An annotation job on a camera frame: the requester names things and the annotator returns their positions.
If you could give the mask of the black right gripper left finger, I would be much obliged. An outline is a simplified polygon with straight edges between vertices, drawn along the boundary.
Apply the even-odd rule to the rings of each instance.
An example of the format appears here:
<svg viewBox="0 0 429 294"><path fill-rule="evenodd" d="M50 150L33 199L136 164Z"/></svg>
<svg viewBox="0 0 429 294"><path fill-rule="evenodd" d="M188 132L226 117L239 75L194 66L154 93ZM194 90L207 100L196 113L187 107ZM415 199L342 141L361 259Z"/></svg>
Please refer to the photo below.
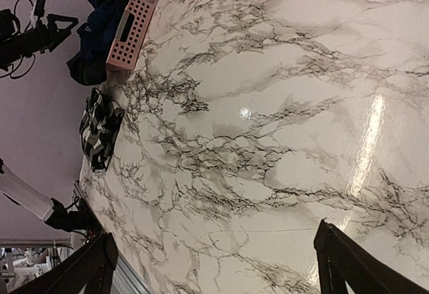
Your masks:
<svg viewBox="0 0 429 294"><path fill-rule="evenodd" d="M111 292L118 248L111 233L99 235L46 274L15 294L92 294Z"/></svg>

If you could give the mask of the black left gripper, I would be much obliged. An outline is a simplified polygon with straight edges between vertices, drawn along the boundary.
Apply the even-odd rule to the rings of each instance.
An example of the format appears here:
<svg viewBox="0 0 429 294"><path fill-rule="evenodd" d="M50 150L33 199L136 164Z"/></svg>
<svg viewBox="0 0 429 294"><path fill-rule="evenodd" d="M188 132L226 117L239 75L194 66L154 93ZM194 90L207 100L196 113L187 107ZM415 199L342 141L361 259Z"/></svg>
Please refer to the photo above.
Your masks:
<svg viewBox="0 0 429 294"><path fill-rule="evenodd" d="M9 67L21 58L29 58L37 51L53 52L78 25L77 17L48 14L47 25L41 20L23 33L15 30L20 26L19 19L10 9L1 11L1 69Z"/></svg>

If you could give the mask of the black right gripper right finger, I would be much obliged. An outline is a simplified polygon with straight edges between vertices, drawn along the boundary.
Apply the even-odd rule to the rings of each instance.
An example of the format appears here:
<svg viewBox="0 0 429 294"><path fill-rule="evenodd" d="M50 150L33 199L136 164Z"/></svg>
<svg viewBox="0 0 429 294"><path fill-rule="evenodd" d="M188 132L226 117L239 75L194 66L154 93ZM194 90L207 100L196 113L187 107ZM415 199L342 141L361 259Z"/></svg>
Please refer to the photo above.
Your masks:
<svg viewBox="0 0 429 294"><path fill-rule="evenodd" d="M383 264L334 224L320 221L314 238L321 293L427 293Z"/></svg>

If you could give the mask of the black white plaid shirt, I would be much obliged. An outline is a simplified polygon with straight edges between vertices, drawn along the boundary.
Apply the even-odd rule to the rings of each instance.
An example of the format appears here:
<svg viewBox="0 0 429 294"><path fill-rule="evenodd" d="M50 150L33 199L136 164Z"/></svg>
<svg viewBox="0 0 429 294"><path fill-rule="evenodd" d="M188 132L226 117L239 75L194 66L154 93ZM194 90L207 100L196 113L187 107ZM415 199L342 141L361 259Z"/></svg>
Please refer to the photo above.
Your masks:
<svg viewBox="0 0 429 294"><path fill-rule="evenodd" d="M82 151L93 172L107 170L123 116L124 111L111 96L98 88L91 90L86 98L79 135Z"/></svg>

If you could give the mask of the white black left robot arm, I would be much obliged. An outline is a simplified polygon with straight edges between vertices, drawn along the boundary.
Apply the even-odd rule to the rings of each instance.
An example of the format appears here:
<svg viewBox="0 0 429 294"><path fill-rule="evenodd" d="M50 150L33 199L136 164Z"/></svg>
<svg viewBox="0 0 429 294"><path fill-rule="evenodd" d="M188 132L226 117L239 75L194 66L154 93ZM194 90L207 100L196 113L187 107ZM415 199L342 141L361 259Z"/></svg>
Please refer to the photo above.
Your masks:
<svg viewBox="0 0 429 294"><path fill-rule="evenodd" d="M47 16L48 24L36 21L32 29L21 32L20 20L10 9L1 11L1 69L14 71L13 64L34 56L37 51L52 52L77 25L74 17L56 14ZM25 183L1 162L1 193L12 202L36 215L48 226L65 232L86 231L96 235L101 227L95 215L83 199L79 199L77 211L70 211L54 199L45 196Z"/></svg>

